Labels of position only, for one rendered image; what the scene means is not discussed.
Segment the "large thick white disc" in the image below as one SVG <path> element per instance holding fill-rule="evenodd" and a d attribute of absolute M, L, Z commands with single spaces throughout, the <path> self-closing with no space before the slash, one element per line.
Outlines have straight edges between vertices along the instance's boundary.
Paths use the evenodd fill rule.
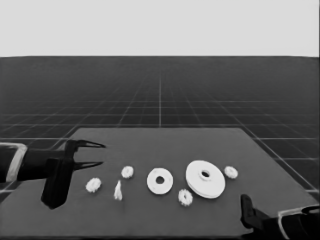
<path fill-rule="evenodd" d="M 225 190 L 226 181 L 217 166 L 204 160 L 194 160 L 186 168 L 186 182 L 199 196 L 218 198 Z"/>

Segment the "white round carrier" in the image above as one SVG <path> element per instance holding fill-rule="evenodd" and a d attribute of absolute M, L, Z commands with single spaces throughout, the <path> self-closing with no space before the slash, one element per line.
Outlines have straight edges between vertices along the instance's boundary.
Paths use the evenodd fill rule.
<path fill-rule="evenodd" d="M 157 182 L 159 177 L 163 178 L 162 183 Z M 147 186 L 148 189 L 156 195 L 166 194 L 173 186 L 173 176 L 165 168 L 154 168 L 147 176 Z"/>

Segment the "small white gear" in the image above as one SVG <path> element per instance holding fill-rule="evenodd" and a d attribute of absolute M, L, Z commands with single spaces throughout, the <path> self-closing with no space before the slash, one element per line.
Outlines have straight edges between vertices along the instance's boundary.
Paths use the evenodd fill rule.
<path fill-rule="evenodd" d="M 125 166 L 122 171 L 121 175 L 124 179 L 130 179 L 134 175 L 134 168 L 132 166 Z"/>
<path fill-rule="evenodd" d="M 92 178 L 85 186 L 89 193 L 95 193 L 101 186 L 102 182 L 99 178 Z"/>
<path fill-rule="evenodd" d="M 181 189 L 178 193 L 178 200 L 182 206 L 190 206 L 193 202 L 193 196 L 187 189 Z"/>
<path fill-rule="evenodd" d="M 225 175 L 230 179 L 236 179 L 238 177 L 238 171 L 232 166 L 226 166 L 224 168 Z"/>

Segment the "small white T-shaped piece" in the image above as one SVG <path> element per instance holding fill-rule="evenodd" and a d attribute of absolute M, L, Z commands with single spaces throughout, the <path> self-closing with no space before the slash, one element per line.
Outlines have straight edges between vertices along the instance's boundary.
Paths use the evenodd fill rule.
<path fill-rule="evenodd" d="M 118 181 L 114 189 L 114 199 L 121 201 L 123 199 L 121 190 L 121 181 Z"/>

